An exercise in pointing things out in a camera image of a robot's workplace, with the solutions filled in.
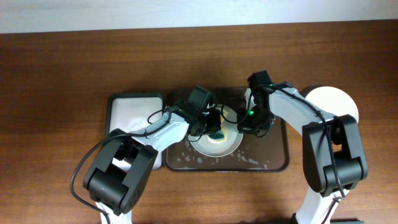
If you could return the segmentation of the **green and yellow sponge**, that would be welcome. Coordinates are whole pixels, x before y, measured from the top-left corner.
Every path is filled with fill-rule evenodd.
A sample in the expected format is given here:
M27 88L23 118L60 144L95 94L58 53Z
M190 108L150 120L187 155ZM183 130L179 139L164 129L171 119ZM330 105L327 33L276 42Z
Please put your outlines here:
M223 132L222 130L219 130L219 131L217 131L217 132L215 132L215 133L209 134L208 137L209 137L211 140L214 140L214 141L224 141L224 139L225 139L225 134L224 134L224 132Z

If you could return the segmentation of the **pale green plate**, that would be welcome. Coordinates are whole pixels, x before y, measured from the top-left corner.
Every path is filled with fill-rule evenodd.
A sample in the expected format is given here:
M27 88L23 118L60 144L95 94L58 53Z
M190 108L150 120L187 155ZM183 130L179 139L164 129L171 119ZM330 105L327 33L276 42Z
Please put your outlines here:
M198 136L189 136L190 144L199 153L209 157L223 157L231 154L240 145L243 134L239 133L238 125L224 121L221 118L221 132L223 138L214 139L209 134Z

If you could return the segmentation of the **pink plate with red stain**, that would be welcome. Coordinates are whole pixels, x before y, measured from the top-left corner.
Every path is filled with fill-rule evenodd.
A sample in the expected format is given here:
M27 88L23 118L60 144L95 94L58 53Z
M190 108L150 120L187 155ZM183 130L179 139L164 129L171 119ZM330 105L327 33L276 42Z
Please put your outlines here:
M332 86L312 85L304 88L300 94L309 102L337 116L351 115L359 122L359 111L356 103L343 90Z

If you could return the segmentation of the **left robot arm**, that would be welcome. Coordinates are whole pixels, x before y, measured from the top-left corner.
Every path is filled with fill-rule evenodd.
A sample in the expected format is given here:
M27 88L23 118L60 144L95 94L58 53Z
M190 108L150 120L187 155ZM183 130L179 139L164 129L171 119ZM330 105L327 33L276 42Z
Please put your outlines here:
M103 223L130 223L129 212L140 199L159 153L185 136L199 140L221 128L217 100L209 90L196 86L186 100L167 106L162 117L148 127L130 133L111 131L96 144L97 151L83 186Z

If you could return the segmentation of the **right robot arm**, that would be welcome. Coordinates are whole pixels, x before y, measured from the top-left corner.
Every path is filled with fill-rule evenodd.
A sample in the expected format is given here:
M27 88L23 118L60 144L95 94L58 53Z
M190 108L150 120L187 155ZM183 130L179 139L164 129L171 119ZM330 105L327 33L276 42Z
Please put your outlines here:
M337 206L368 175L357 120L326 112L288 82L274 83L267 71L248 78L246 109L238 131L258 138L271 130L274 117L302 137L303 172L308 191L292 223L330 223Z

